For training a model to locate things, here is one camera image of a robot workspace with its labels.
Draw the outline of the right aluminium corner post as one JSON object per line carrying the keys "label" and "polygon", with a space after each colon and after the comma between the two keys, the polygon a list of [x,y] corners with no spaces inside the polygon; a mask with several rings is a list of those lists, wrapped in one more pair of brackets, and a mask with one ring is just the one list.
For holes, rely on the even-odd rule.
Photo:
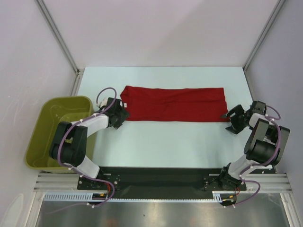
{"label": "right aluminium corner post", "polygon": [[253,62],[255,56],[257,55],[258,51],[260,50],[263,42],[265,41],[267,35],[269,34],[271,28],[273,27],[276,19],[279,16],[279,13],[281,12],[284,5],[287,3],[287,0],[278,0],[276,5],[274,6],[273,11],[271,12],[267,22],[265,23],[265,26],[263,27],[255,45],[253,46],[247,60],[245,61],[242,69],[244,73],[247,72],[248,68],[250,67],[251,63]]}

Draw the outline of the left aluminium corner post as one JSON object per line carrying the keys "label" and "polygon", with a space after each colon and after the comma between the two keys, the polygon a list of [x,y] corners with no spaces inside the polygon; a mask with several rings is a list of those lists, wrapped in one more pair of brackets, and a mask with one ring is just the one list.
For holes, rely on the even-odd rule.
{"label": "left aluminium corner post", "polygon": [[50,10],[48,9],[46,3],[44,0],[35,0],[35,3],[40,10],[43,18],[45,19],[47,25],[49,26],[49,29],[51,33],[53,34],[57,44],[59,45],[64,57],[66,58],[69,66],[72,69],[72,72],[74,74],[74,79],[73,79],[73,85],[71,88],[71,93],[70,96],[76,96],[78,94],[78,90],[80,87],[81,79],[84,74],[84,69],[80,69],[76,61],[74,60],[67,43],[65,42],[53,16],[51,15]]}

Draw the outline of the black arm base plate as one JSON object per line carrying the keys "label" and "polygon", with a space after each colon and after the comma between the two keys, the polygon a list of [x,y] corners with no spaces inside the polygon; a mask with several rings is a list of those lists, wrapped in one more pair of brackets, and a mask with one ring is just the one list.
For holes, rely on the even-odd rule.
{"label": "black arm base plate", "polygon": [[234,189],[224,190],[216,182],[221,169],[219,168],[151,168],[151,167],[103,167],[107,182],[96,182],[79,178],[79,190],[106,190],[112,183],[112,192],[124,195],[152,195],[163,197],[200,196],[213,191],[246,191],[241,183]]}

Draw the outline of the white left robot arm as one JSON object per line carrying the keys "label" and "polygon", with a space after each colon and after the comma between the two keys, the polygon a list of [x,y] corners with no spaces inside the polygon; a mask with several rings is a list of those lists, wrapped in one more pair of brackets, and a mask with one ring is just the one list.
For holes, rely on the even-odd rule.
{"label": "white left robot arm", "polygon": [[105,177],[102,168],[86,155],[88,137],[110,127],[118,129],[130,116],[121,99],[105,98],[98,107],[84,120],[59,123],[49,149],[50,158],[88,177],[94,189],[104,185]]}

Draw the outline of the aluminium corner post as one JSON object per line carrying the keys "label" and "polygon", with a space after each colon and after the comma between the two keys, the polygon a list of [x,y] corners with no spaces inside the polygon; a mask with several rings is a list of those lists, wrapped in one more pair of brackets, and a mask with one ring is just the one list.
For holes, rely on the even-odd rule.
{"label": "aluminium corner post", "polygon": [[287,3],[287,0],[278,0],[276,5],[274,6],[273,11],[271,12],[267,22],[265,23],[265,26],[263,27],[255,45],[253,46],[247,60],[245,61],[242,69],[244,73],[247,72],[248,68],[250,67],[251,63],[253,62],[255,56],[257,55],[258,51],[260,50],[263,42],[265,41],[267,35],[269,34],[271,28],[273,27],[276,19],[279,16],[279,13],[281,12],[284,5]]}
{"label": "aluminium corner post", "polygon": [[84,74],[84,69],[80,69],[76,61],[74,60],[67,43],[65,42],[53,16],[51,15],[50,10],[48,9],[46,3],[44,0],[35,0],[35,3],[40,10],[43,18],[45,19],[47,25],[49,26],[49,29],[51,33],[53,34],[57,44],[59,45],[64,57],[66,58],[69,66],[72,69],[72,72],[74,74],[74,79],[73,79],[73,85],[71,88],[71,93],[70,96],[76,96],[78,94],[78,90],[80,87],[81,79]]}

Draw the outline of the olive green plastic basket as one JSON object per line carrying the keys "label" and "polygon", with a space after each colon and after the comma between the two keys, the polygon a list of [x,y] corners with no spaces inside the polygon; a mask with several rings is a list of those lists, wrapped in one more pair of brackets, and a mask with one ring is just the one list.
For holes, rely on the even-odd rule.
{"label": "olive green plastic basket", "polygon": [[66,167],[49,157],[49,149],[60,122],[73,122],[93,114],[93,103],[86,96],[57,97],[47,101],[38,116],[29,145],[27,167],[49,173],[70,173]]}

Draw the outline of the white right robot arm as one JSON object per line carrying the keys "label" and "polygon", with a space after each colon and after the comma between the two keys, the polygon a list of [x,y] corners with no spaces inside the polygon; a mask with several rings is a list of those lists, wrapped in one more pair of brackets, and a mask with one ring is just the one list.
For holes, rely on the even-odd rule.
{"label": "white right robot arm", "polygon": [[280,162],[290,129],[277,124],[281,116],[269,116],[268,108],[264,102],[253,101],[246,111],[237,105],[221,116],[230,119],[231,126],[226,130],[233,134],[239,134],[247,127],[251,130],[244,154],[237,161],[224,166],[216,178],[222,189],[234,189],[244,183],[245,176],[252,171]]}

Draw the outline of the aluminium front frame rail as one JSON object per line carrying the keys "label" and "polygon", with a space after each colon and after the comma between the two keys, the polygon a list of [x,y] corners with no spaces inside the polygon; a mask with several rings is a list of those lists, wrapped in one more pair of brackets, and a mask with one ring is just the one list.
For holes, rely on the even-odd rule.
{"label": "aluminium front frame rail", "polygon": [[[245,177],[247,190],[245,193],[253,193],[257,190],[257,184],[261,185],[260,193],[292,193],[292,188],[286,174],[249,174]],[[77,174],[52,174],[39,173],[34,186],[35,191],[40,192],[75,192],[79,177]]]}

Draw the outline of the red t shirt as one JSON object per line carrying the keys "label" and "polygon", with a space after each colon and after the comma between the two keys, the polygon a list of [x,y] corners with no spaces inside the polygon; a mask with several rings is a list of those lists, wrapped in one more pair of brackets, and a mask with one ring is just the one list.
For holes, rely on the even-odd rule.
{"label": "red t shirt", "polygon": [[161,89],[126,86],[120,97],[129,121],[229,122],[224,89]]}

